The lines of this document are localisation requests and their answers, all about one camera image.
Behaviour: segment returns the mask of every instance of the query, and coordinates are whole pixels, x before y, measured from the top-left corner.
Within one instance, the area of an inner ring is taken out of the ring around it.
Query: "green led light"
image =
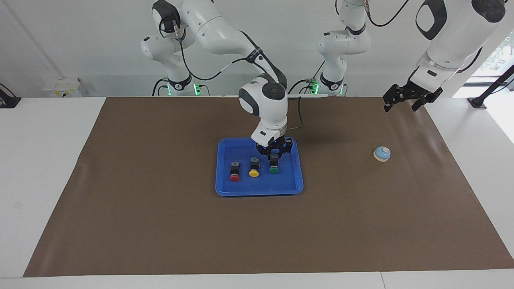
[[[339,96],[346,96],[346,93],[348,92],[348,85],[347,84],[344,84],[342,87],[341,87],[341,91],[339,92]]]
[[[316,82],[313,82],[311,84],[313,84],[313,88],[310,91],[310,94],[318,94],[318,91],[320,90],[320,85]]]
[[[198,84],[195,84],[194,85],[194,92],[195,94],[198,96],[198,95],[201,95],[201,89],[200,89],[200,86],[198,86]]]

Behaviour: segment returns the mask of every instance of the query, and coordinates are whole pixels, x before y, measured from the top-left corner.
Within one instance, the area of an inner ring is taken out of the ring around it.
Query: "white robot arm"
[[[369,13],[368,0],[365,2]],[[504,15],[504,0],[426,0],[416,16],[416,25],[431,41],[430,47],[407,84],[395,84],[383,96],[385,111],[408,99],[416,100],[413,111],[433,103],[443,92],[441,85],[462,71]]]
[[[339,11],[345,30],[327,32],[318,43],[318,51],[326,60],[318,81],[321,82],[320,93],[332,95],[342,90],[347,64],[341,57],[364,53],[371,46],[364,0],[342,0]]]
[[[284,138],[287,126],[287,79],[255,42],[244,32],[230,26],[211,0],[158,0],[152,14],[162,39],[143,41],[147,42],[142,44],[143,52],[169,67],[168,75],[173,75],[173,79],[190,77],[186,63],[181,63],[180,58],[173,54],[180,50],[183,52],[195,41],[214,54],[241,55],[262,73],[239,91],[243,109],[261,118],[252,139],[258,144],[259,151],[268,156],[271,149],[278,149],[280,156],[289,152],[292,144]],[[171,55],[156,56],[158,53],[153,51],[159,49],[153,47],[159,45],[152,42],[159,41],[173,43],[168,50]]]
[[[193,44],[194,38],[185,38],[182,42],[184,47]],[[191,74],[182,63],[182,59],[175,55],[180,51],[180,43],[171,37],[161,36],[146,37],[141,41],[141,50],[146,57],[164,65],[168,75],[168,88],[173,91],[174,96],[188,96],[194,92],[191,84]]]

